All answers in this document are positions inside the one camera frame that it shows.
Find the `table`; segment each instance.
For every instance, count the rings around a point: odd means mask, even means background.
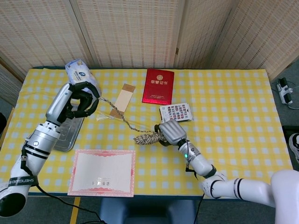
[[[242,177],[270,182],[272,174],[291,169],[282,127],[265,70],[172,70],[172,103],[189,103],[194,121],[181,123],[188,139],[229,179]],[[141,102],[146,70],[92,70],[103,96],[112,102],[124,83],[136,86],[124,113],[137,128],[153,130],[160,123],[159,105]],[[29,70],[0,152],[0,182],[21,152],[24,139],[39,123],[60,87],[68,81],[64,70]],[[118,119],[108,119],[111,107],[99,103],[86,118],[74,148],[52,151],[39,174],[48,192],[66,193],[77,149],[136,151],[135,195],[198,196],[200,181],[185,172],[177,147],[135,145],[139,133]]]

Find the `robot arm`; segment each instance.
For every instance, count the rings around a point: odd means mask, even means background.
[[[92,95],[82,91],[88,88]],[[7,188],[0,188],[0,217],[17,214],[25,206],[31,186],[38,185],[37,175],[46,162],[51,150],[60,137],[59,127],[66,118],[87,117],[97,108],[100,97],[96,88],[89,82],[75,85],[65,84],[46,113],[46,122],[39,124],[35,131],[25,139],[21,155],[13,166]],[[71,99],[80,99],[77,111],[72,111]]]
[[[184,129],[175,120],[167,121],[158,126],[169,144],[178,146],[180,153],[192,165],[195,172],[204,177],[202,189],[212,198],[231,197],[245,201],[276,207],[277,224],[299,223],[299,172],[282,170],[271,178],[271,185],[256,180],[227,178],[216,171],[187,140]]]

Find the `gold emblem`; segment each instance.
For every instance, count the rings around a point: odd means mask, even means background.
[[[158,79],[159,81],[161,81],[161,80],[163,79],[163,76],[162,76],[162,75],[157,75],[157,79]]]

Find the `power strip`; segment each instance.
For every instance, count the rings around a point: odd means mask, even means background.
[[[276,86],[281,99],[281,103],[287,105],[292,104],[293,101],[291,93],[293,92],[293,89],[289,88],[286,78],[279,79]]]

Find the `rope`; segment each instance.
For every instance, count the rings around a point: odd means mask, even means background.
[[[116,106],[113,105],[113,103],[111,103],[110,100],[106,99],[106,98],[103,98],[103,97],[100,97],[99,98],[100,100],[103,100],[107,103],[109,103],[109,105],[116,110],[116,112],[118,113],[118,115],[120,115],[121,119],[129,126],[129,128],[131,130],[134,130],[134,131],[137,131],[137,132],[144,132],[144,133],[148,133],[148,134],[141,134],[141,135],[138,135],[136,138],[134,138],[134,141],[136,144],[138,145],[151,145],[151,144],[154,144],[156,142],[159,142],[159,140],[162,140],[162,141],[167,141],[165,136],[159,132],[159,133],[156,133],[156,132],[152,132],[152,131],[141,131],[137,128],[134,128],[132,127],[129,122],[125,119],[125,117],[123,116],[123,114],[117,109]]]

